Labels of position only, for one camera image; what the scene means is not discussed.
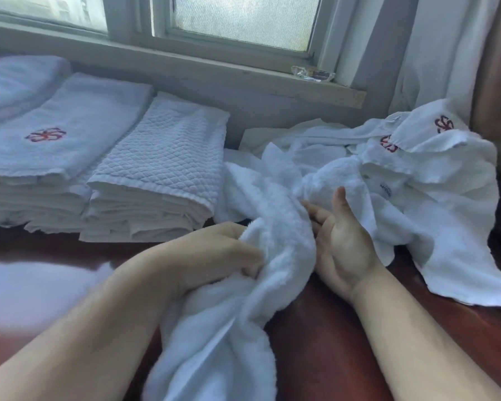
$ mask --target hand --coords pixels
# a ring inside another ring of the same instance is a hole
[[[344,187],[334,193],[333,213],[309,202],[302,204],[316,237],[316,272],[332,291],[351,302],[358,283],[376,267],[383,267],[373,241],[351,211]]]
[[[263,265],[261,251],[239,241],[245,227],[225,222],[147,249],[141,263],[164,267],[173,297],[241,271],[255,277]]]

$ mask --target red embroidered logo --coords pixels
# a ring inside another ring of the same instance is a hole
[[[389,137],[391,135],[388,135],[388,136],[383,136],[381,139],[380,139],[380,144],[381,146],[388,150],[389,152],[391,153],[395,153],[397,152],[400,148],[397,146],[397,145],[394,145],[393,143],[390,143],[389,142]]]
[[[445,115],[442,115],[441,117],[436,119],[434,121],[434,123],[438,127],[439,134],[455,128],[455,124],[449,118],[447,118]]]
[[[27,140],[32,142],[41,142],[41,141],[57,141],[61,139],[63,135],[66,135],[65,131],[62,131],[59,128],[48,128],[37,132],[32,132],[28,136],[24,137]]]

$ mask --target right hand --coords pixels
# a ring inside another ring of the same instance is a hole
[[[357,221],[340,187],[332,198],[333,212],[303,202],[316,237],[316,273],[344,300],[351,302],[353,290],[377,267],[383,267],[373,241]]]

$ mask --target forearm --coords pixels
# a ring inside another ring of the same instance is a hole
[[[124,263],[0,366],[0,401],[122,399],[169,301],[164,270]]]
[[[501,400],[498,385],[384,267],[352,300],[397,401]]]

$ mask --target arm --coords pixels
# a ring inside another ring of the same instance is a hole
[[[237,241],[243,230],[205,228],[122,264],[0,366],[0,401],[122,399],[169,301],[260,265],[260,251]]]
[[[501,388],[438,325],[378,259],[345,200],[333,213],[305,203],[312,218],[316,272],[351,302],[397,401],[501,401]]]

